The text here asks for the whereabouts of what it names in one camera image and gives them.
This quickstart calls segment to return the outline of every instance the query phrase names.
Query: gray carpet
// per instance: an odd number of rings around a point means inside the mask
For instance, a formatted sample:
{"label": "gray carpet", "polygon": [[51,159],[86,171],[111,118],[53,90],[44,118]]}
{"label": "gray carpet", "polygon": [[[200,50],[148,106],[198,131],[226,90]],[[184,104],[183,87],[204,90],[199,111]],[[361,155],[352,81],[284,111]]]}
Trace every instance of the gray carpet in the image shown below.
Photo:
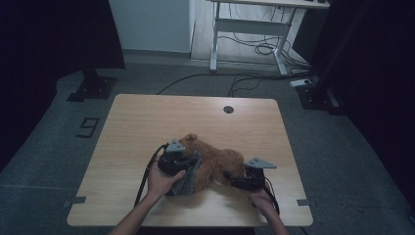
{"label": "gray carpet", "polygon": [[[245,70],[221,69],[221,73]],[[109,227],[70,227],[70,207],[116,94],[156,94],[170,82],[208,68],[126,64],[99,70],[118,82],[108,101],[66,99],[82,81],[80,72],[58,81],[58,94],[43,119],[0,174],[0,234],[106,234]],[[233,76],[184,80],[162,94],[227,96]],[[314,223],[291,234],[415,234],[410,208],[376,154],[347,117],[307,111],[291,80],[264,81],[238,97],[277,100]],[[255,81],[240,84],[255,86]],[[84,118],[99,118],[92,138],[78,138]],[[270,234],[267,227],[256,234]]]}

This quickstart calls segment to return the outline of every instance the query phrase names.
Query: standing desk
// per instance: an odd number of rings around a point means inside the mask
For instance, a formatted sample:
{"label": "standing desk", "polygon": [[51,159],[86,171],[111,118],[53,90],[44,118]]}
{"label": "standing desk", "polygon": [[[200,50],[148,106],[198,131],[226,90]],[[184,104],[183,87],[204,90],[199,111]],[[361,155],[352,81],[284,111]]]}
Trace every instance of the standing desk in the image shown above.
{"label": "standing desk", "polygon": [[[317,0],[313,2],[305,0],[208,0],[217,4],[216,13],[214,18],[213,28],[213,44],[210,52],[210,67],[211,71],[216,71],[217,64],[217,33],[219,31],[224,32],[240,32],[250,34],[261,35],[273,35],[281,36],[281,40],[273,55],[277,62],[278,69],[282,75],[287,75],[287,69],[284,65],[284,59],[282,57],[282,50],[284,44],[287,41],[288,33],[290,32],[291,24],[293,22],[294,15],[297,8],[305,9],[328,9],[330,4],[318,3]],[[247,20],[235,20],[235,19],[222,19],[219,16],[220,3],[235,3],[235,4],[250,4],[250,5],[266,5],[276,7],[290,7],[292,11],[289,19],[285,23],[270,23],[270,22],[258,22]]]}
{"label": "standing desk", "polygon": [[[224,107],[234,112],[224,112]],[[260,157],[287,226],[312,223],[300,175],[278,104],[270,99],[118,95],[68,216],[72,226],[114,226],[133,208],[155,150],[188,133],[219,149]],[[143,226],[256,227],[265,221],[241,191],[211,183],[191,196],[163,197]]]}

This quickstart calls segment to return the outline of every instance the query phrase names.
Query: hole in table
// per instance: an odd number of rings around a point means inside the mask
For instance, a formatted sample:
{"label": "hole in table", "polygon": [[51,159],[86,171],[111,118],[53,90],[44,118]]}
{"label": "hole in table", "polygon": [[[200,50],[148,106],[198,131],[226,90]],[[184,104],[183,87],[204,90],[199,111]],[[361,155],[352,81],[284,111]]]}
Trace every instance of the hole in table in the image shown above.
{"label": "hole in table", "polygon": [[230,106],[225,106],[225,108],[223,108],[223,111],[226,114],[230,115],[230,114],[232,114],[234,112],[234,109],[232,107],[230,107]]}

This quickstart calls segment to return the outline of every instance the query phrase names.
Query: plush toy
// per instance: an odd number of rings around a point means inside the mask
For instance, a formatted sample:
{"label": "plush toy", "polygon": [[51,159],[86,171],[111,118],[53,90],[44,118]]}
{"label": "plush toy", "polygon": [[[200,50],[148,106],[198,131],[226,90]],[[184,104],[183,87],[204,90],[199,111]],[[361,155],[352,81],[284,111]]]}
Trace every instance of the plush toy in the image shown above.
{"label": "plush toy", "polygon": [[185,177],[173,185],[169,195],[189,195],[206,189],[211,180],[222,185],[230,181],[224,171],[233,176],[245,176],[244,158],[241,153],[231,150],[219,150],[200,140],[196,134],[188,134],[179,140],[185,147],[183,158],[197,158],[197,163],[187,170]]}

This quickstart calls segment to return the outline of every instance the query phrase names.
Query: wooden table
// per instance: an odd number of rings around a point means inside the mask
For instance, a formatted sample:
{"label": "wooden table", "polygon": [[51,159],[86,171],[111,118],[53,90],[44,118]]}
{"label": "wooden table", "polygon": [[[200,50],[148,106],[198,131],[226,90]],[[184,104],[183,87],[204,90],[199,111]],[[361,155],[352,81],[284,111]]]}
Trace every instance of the wooden table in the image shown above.
{"label": "wooden table", "polygon": [[[232,114],[224,107],[234,109]],[[278,166],[266,169],[287,226],[312,223],[290,142],[275,100],[154,95],[118,95],[86,170],[68,223],[116,225],[133,208],[145,167],[154,151],[188,133],[245,160],[260,157]],[[164,197],[144,226],[263,226],[246,195],[211,183],[205,191]]]}
{"label": "wooden table", "polygon": [[[277,62],[278,69],[282,75],[288,75],[282,50],[287,41],[288,33],[293,22],[294,15],[297,8],[304,9],[328,9],[330,4],[325,1],[319,3],[317,0],[312,2],[305,0],[208,0],[216,3],[216,13],[214,18],[213,29],[213,44],[210,51],[210,66],[211,71],[216,71],[217,68],[217,34],[219,31],[223,32],[240,32],[260,35],[280,36],[278,47],[274,50],[273,55]],[[263,21],[247,21],[240,19],[223,19],[220,17],[220,3],[235,3],[235,4],[249,4],[249,5],[265,5],[275,7],[289,7],[292,8],[288,20],[284,23],[263,22]]]}

